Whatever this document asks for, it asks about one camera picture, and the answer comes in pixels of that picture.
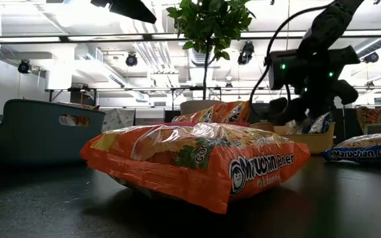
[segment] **maruchan logo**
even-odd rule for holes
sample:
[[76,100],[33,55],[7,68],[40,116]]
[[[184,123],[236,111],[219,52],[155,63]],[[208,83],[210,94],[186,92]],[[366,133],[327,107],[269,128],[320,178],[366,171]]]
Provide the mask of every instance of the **maruchan logo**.
[[233,110],[232,114],[229,116],[228,121],[229,122],[235,122],[235,121],[237,121],[237,119],[239,118],[241,112],[242,112],[242,106],[238,105],[237,107],[235,107],[235,109]]
[[261,155],[250,159],[239,156],[230,162],[229,175],[232,180],[230,195],[242,191],[247,181],[265,176],[293,163],[294,155]]
[[337,161],[341,159],[370,159],[370,158],[381,158],[381,149],[378,150],[350,150],[341,151],[339,149],[334,149],[327,153],[329,160]]

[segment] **spotlight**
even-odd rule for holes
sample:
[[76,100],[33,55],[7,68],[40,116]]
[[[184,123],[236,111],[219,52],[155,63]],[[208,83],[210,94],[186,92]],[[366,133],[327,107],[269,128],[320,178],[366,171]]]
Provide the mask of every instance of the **spotlight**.
[[232,87],[233,87],[232,83],[230,83],[230,82],[226,83],[226,88],[232,88]]
[[242,47],[241,53],[237,59],[238,64],[245,65],[249,63],[252,59],[252,54],[254,53],[254,45],[252,42],[245,42]]
[[30,72],[32,72],[32,66],[30,66],[30,60],[22,59],[17,70],[19,71],[19,73],[22,73],[22,74],[29,74]]
[[129,56],[126,59],[126,65],[129,67],[133,67],[138,64],[138,59],[136,58],[136,53],[130,52]]
[[110,12],[154,24],[157,18],[140,0],[91,0],[97,7],[108,7]]
[[367,87],[367,91],[370,91],[372,90],[370,87],[374,87],[374,83],[373,81],[369,81],[365,84],[365,86]]
[[378,54],[376,52],[373,52],[364,57],[364,61],[366,63],[376,63],[378,61]]

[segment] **black table surface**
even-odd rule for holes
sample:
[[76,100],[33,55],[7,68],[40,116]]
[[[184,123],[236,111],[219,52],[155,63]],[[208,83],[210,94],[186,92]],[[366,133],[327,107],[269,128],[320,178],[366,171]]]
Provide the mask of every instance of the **black table surface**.
[[309,162],[226,215],[84,166],[0,173],[0,237],[381,237],[381,168]]

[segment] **instant noodle package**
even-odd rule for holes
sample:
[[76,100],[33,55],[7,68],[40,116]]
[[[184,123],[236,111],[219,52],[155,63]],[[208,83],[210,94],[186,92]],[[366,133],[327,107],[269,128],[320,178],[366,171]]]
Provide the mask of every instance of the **instant noodle package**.
[[176,116],[172,122],[246,122],[248,115],[249,101],[218,102],[194,114]]
[[381,134],[357,136],[347,139],[333,149],[324,151],[326,161],[353,161],[381,164]]
[[199,123],[105,132],[81,156],[112,177],[224,214],[230,201],[289,179],[310,153],[272,132]]

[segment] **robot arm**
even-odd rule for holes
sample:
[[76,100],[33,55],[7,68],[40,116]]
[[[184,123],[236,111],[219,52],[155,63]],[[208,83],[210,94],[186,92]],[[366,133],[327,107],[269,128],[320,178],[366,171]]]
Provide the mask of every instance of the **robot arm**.
[[292,85],[295,94],[300,95],[289,101],[280,114],[272,116],[273,122],[301,121],[307,109],[309,116],[316,118],[334,107],[335,97],[345,104],[356,101],[357,91],[348,82],[339,80],[339,75],[345,65],[360,63],[358,56],[351,46],[336,50],[329,47],[343,35],[362,2],[332,2],[314,19],[297,50],[271,52],[267,57],[270,88],[278,90],[283,85]]
[[301,42],[298,53],[312,55],[327,50],[343,35],[355,11],[364,0],[336,0],[313,21]]

